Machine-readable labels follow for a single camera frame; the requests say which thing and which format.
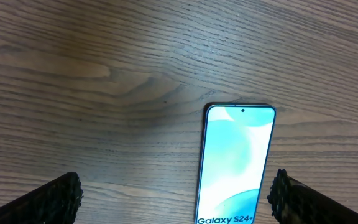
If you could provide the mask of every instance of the textured black rubber pad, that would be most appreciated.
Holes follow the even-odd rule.
[[[311,189],[279,169],[268,202],[280,224],[358,224],[358,213]]]
[[[0,224],[72,224],[82,194],[77,173],[68,172],[0,207]]]

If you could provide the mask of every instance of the wooden surface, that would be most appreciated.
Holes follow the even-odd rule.
[[[0,206],[68,171],[77,223],[193,223],[203,106],[278,108],[278,168],[358,212],[358,0],[0,0]]]

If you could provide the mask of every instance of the phone frame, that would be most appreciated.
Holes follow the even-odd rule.
[[[199,169],[198,169],[199,171],[198,171],[198,182],[197,182],[197,192],[196,192],[196,206],[195,206],[195,214],[194,214],[195,224],[197,224],[198,205],[199,205],[199,202],[200,202],[200,187],[201,187],[201,179],[202,179],[202,173],[203,173],[205,137],[206,137],[206,130],[207,130],[207,125],[208,125],[208,112],[214,106],[225,106],[225,107],[245,107],[245,106],[248,106],[248,107],[271,108],[271,109],[274,110],[272,131],[270,133],[270,138],[269,138],[269,141],[268,141],[268,147],[267,147],[265,164],[264,164],[264,171],[262,173],[262,178],[260,180],[258,199],[256,201],[255,212],[254,212],[254,215],[253,215],[254,219],[252,220],[252,223],[250,223],[250,224],[253,224],[253,222],[255,221],[256,211],[258,209],[260,191],[262,190],[262,184],[264,182],[266,163],[267,163],[267,158],[268,158],[268,155],[269,155],[270,144],[272,143],[274,124],[275,124],[276,117],[277,117],[277,110],[276,110],[276,108],[274,106],[272,106],[270,104],[267,104],[267,103],[219,103],[219,102],[214,102],[214,103],[207,103],[204,106],[203,131],[202,131],[202,135],[201,135],[201,150],[200,150],[200,161],[199,161]]]

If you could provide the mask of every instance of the phone display wallpaper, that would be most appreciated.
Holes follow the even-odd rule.
[[[254,221],[274,117],[270,107],[209,109],[196,223]]]

